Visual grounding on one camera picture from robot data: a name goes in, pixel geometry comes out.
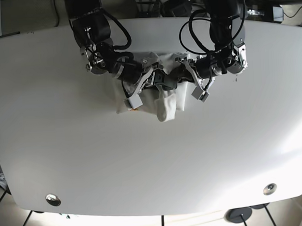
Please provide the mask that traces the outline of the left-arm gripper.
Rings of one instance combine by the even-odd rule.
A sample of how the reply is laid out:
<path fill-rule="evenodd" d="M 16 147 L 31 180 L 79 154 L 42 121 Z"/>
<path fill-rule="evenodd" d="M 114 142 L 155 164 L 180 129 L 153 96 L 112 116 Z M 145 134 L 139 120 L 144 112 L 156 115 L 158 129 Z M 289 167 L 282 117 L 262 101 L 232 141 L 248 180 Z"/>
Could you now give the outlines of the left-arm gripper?
<path fill-rule="evenodd" d="M 215 77 L 207 57 L 189 60 L 186 57 L 178 57 L 175 61 L 182 65 L 176 68 L 176 78 L 179 83 L 192 82 L 205 91 L 209 90 Z"/>

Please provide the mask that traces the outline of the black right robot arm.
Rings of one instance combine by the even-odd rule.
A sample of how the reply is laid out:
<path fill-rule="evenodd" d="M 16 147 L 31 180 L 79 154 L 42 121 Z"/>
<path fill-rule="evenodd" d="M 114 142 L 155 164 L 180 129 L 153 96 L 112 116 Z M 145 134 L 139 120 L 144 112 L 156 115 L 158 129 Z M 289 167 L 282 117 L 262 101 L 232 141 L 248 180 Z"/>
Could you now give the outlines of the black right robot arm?
<path fill-rule="evenodd" d="M 81 55 L 86 60 L 86 69 L 95 75 L 111 73 L 121 81 L 127 98 L 140 93 L 143 88 L 161 86 L 163 90 L 177 89 L 177 80 L 163 71 L 162 65 L 154 62 L 149 66 L 134 59 L 127 49 L 131 36 L 125 27 L 103 7 L 101 0 L 64 0 L 68 21 Z M 125 35 L 124 45 L 114 45 L 111 39 L 109 20 L 112 20 Z"/>

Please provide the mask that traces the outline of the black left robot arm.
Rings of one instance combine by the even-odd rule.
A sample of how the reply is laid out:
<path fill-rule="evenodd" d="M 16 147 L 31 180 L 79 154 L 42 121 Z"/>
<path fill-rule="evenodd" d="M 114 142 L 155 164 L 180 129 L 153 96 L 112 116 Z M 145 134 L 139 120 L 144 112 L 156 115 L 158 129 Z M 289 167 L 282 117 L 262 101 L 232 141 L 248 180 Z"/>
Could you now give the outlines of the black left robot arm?
<path fill-rule="evenodd" d="M 182 61 L 170 74 L 180 82 L 208 80 L 211 84 L 217 76 L 227 73 L 239 74 L 247 68 L 244 22 L 246 18 L 245 0 L 204 0 L 209 15 L 209 35 L 214 49 L 208 49 L 198 39 L 193 23 L 201 20 L 197 17 L 200 10 L 194 11 L 186 26 L 192 39 L 201 49 L 202 58 L 194 61 Z"/>

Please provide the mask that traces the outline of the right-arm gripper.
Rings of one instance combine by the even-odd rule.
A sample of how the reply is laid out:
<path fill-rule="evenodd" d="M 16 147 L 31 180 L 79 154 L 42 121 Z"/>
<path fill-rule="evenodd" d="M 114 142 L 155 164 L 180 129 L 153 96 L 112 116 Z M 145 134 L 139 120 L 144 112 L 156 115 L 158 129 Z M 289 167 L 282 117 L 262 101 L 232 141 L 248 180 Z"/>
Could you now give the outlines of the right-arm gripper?
<path fill-rule="evenodd" d="M 149 66 L 147 69 L 141 69 L 137 65 L 121 65 L 121 80 L 124 97 L 130 98 L 133 94 L 141 92 L 142 88 L 147 83 L 148 78 L 152 77 L 154 73 L 155 86 L 161 86 L 165 91 L 177 89 L 177 81 L 164 71 L 156 71 L 157 69 L 162 70 L 164 69 L 164 66 L 157 62 Z M 132 86 L 134 90 L 132 92 L 128 92 L 125 84 Z"/>

